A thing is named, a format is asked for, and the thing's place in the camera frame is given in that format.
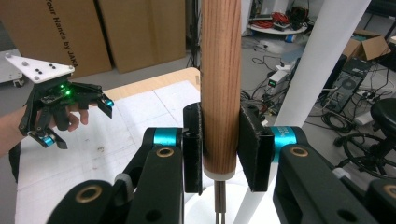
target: black cable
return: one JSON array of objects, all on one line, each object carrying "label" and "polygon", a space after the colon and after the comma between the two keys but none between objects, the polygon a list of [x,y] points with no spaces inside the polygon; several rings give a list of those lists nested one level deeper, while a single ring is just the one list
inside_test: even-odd
[{"label": "black cable", "polygon": [[[333,124],[332,119],[337,119],[342,126],[337,126]],[[350,133],[350,131],[352,131],[355,128],[355,125],[353,124],[352,120],[350,120],[349,118],[345,118],[341,115],[334,114],[333,112],[328,112],[322,115],[321,120],[327,126],[329,126],[330,128],[332,128],[333,130],[339,133]]]},{"label": "black cable", "polygon": [[317,127],[319,127],[319,128],[324,128],[324,129],[332,130],[332,128],[324,127],[324,126],[321,126],[321,125],[318,125],[318,124],[315,124],[315,123],[311,123],[311,122],[308,122],[308,121],[305,121],[305,123],[310,124],[310,125],[317,126]]},{"label": "black cable", "polygon": [[275,71],[275,69],[270,68],[270,66],[268,66],[268,64],[265,62],[265,55],[262,56],[262,60],[259,58],[252,58],[251,61],[253,61],[256,64],[264,64],[269,70]]},{"label": "black cable", "polygon": [[241,91],[241,101],[251,100],[250,94],[246,91]]},{"label": "black cable", "polygon": [[187,61],[186,68],[191,67],[191,66],[190,66],[191,58],[192,58],[192,55],[190,55],[189,60]]},{"label": "black cable", "polygon": [[350,98],[350,102],[352,102],[352,104],[355,106],[355,108],[353,109],[353,114],[352,114],[352,119],[356,118],[356,111],[358,110],[359,107],[361,107],[363,105],[363,100],[365,100],[366,98],[364,96],[360,96],[359,95],[359,100],[357,103],[355,103],[353,101],[353,97]]},{"label": "black cable", "polygon": [[384,91],[381,94],[378,95],[378,97],[381,97],[383,95],[391,95],[393,93],[393,91]]},{"label": "black cable", "polygon": [[388,68],[376,69],[376,71],[384,71],[384,70],[388,70]]},{"label": "black cable", "polygon": [[376,92],[377,92],[377,91],[381,90],[381,89],[384,88],[386,85],[388,85],[388,82],[389,82],[389,68],[388,68],[388,71],[387,71],[387,81],[385,82],[385,84],[384,84],[383,86],[381,86],[380,88],[376,89],[376,91],[374,91],[374,95],[376,95]]},{"label": "black cable", "polygon": [[373,77],[374,77],[374,75],[376,74],[376,71],[377,71],[377,68],[378,68],[378,63],[376,63],[375,65],[373,65],[373,67],[374,67],[374,69],[373,69],[373,71],[371,71],[372,74],[371,74],[371,76],[370,76],[370,92],[373,91]]},{"label": "black cable", "polygon": [[251,99],[254,99],[254,95],[256,94],[256,92],[257,92],[259,89],[264,88],[264,87],[267,86],[266,84],[264,85],[264,83],[265,83],[267,80],[268,80],[268,77],[267,77],[264,81],[262,81],[262,82],[257,86],[257,88],[254,90],[254,92],[251,94]]}]

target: cable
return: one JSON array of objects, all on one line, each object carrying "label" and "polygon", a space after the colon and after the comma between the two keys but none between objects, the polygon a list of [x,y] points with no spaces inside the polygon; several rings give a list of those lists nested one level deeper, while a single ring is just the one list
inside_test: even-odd
[{"label": "cable", "polygon": [[254,21],[251,24],[253,27],[262,28],[262,29],[269,29],[274,26],[271,21]]},{"label": "cable", "polygon": [[384,91],[381,94],[379,94],[378,96],[391,95],[391,94],[393,94],[393,91]]},{"label": "cable", "polygon": [[327,106],[329,106],[329,105],[332,103],[332,98],[334,97],[335,94],[338,94],[339,89],[340,89],[340,88],[336,88],[336,90],[333,91],[333,92],[331,92],[330,95],[327,95],[325,98],[323,98],[324,101],[325,101],[326,99],[329,99],[329,98],[330,98],[330,99],[327,101],[326,105],[323,106],[323,109],[324,109],[324,108],[327,108]]},{"label": "cable", "polygon": [[253,38],[250,40],[249,38],[242,38],[242,49],[255,49],[260,41]]},{"label": "cable", "polygon": [[360,96],[360,95],[359,95],[360,98],[359,98],[358,102],[355,103],[355,102],[353,101],[353,96],[354,96],[354,95],[352,95],[352,97],[350,98],[350,102],[352,102],[352,104],[355,106],[355,107],[353,108],[353,114],[351,114],[351,113],[349,112],[349,110],[348,110],[349,114],[352,115],[352,119],[356,118],[356,111],[358,110],[358,108],[360,108],[360,107],[363,105],[363,100],[366,99],[364,96]]},{"label": "cable", "polygon": [[248,100],[251,100],[249,93],[241,90],[241,101],[248,101]]},{"label": "cable", "polygon": [[279,23],[279,24],[289,24],[289,17],[281,12],[273,12],[271,14],[273,18],[273,23]]},{"label": "cable", "polygon": [[[375,71],[373,71],[373,73],[375,73],[376,71],[381,71],[381,70],[389,70],[389,69],[388,68],[386,68],[386,69],[376,69]],[[386,78],[388,83],[390,83],[392,85],[392,88],[384,88],[386,86],[385,85],[385,86],[382,86],[380,89],[382,89],[382,90],[395,90],[396,89],[396,85],[393,83],[393,81],[387,78],[387,76],[389,75],[389,71],[387,72],[386,76],[384,76],[384,75],[382,75],[380,73],[378,73],[378,74],[375,73],[375,75],[378,75],[378,76]],[[362,86],[362,85],[360,85],[359,89],[373,91],[374,90],[374,88],[373,88],[373,76],[374,75],[372,74],[372,76],[370,77],[370,86]]]},{"label": "cable", "polygon": [[[337,119],[342,126],[337,126],[332,123],[332,119]],[[338,115],[336,113],[333,113],[332,111],[324,114],[321,116],[321,120],[323,123],[327,124],[330,128],[333,130],[339,132],[339,133],[350,133],[355,128],[355,125],[352,120],[345,118],[341,115]]]},{"label": "cable", "polygon": [[262,56],[262,60],[259,58],[252,58],[251,61],[253,61],[256,64],[264,64],[269,70],[271,71],[275,71],[275,69],[270,68],[270,66],[268,66],[268,64],[265,62],[265,57],[269,57],[269,56]]},{"label": "cable", "polygon": [[197,58],[198,58],[198,53],[200,52],[200,35],[201,35],[201,29],[198,33],[198,26],[199,26],[199,20],[201,18],[201,10],[198,10],[198,1],[194,1],[191,4],[192,7],[192,24],[191,24],[191,54],[190,58],[187,61],[186,67],[195,67],[199,68],[199,65],[197,63]]},{"label": "cable", "polygon": [[267,85],[265,84],[265,85],[263,85],[264,83],[265,83],[265,81],[267,81],[268,80],[268,78],[266,78],[264,81],[262,81],[259,85],[258,85],[258,87],[254,90],[254,92],[251,94],[251,99],[254,99],[254,95],[256,94],[256,92],[259,90],[259,89],[261,89],[261,88],[264,88],[264,87],[266,87]]},{"label": "cable", "polygon": [[376,93],[381,90],[383,87],[385,87],[386,85],[388,85],[388,80],[389,80],[389,69],[387,71],[387,81],[385,82],[385,84],[383,86],[381,86],[380,88],[376,89],[376,91],[374,91],[374,95],[376,95]]},{"label": "cable", "polygon": [[310,125],[317,126],[317,127],[319,127],[319,128],[324,128],[324,129],[332,130],[332,128],[324,127],[324,126],[321,126],[321,125],[318,125],[318,124],[315,124],[315,123],[311,123],[311,122],[308,122],[308,121],[305,121],[305,123],[310,124]]}]

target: human hand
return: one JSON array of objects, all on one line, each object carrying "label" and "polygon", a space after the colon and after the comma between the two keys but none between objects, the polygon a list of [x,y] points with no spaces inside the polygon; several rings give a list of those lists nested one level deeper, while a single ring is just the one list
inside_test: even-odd
[{"label": "human hand", "polygon": [[[79,118],[73,114],[73,112],[79,113]],[[78,104],[69,105],[66,107],[66,116],[69,120],[69,126],[67,127],[67,131],[73,132],[80,123],[87,125],[88,124],[88,110],[86,109],[79,109]],[[51,118],[51,122],[49,124],[51,128],[57,126],[54,117]]]}]

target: wooden cylinder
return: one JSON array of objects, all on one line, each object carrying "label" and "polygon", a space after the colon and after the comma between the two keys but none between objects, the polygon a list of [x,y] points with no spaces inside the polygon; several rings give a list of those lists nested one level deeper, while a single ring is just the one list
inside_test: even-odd
[{"label": "wooden cylinder", "polygon": [[233,176],[239,133],[241,1],[202,1],[201,106],[205,174]]}]

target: wearable hand controller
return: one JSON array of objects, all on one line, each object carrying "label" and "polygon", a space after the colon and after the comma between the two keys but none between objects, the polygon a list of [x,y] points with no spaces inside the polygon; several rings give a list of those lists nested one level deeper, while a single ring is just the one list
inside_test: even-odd
[{"label": "wearable hand controller", "polygon": [[67,149],[66,142],[49,125],[53,116],[58,129],[67,130],[68,105],[77,104],[79,109],[88,109],[89,104],[97,104],[111,118],[114,103],[102,92],[101,86],[67,80],[75,71],[73,66],[10,54],[6,54],[6,59],[35,83],[19,129],[24,136],[33,137],[41,146],[49,147],[56,143],[58,148]]}]

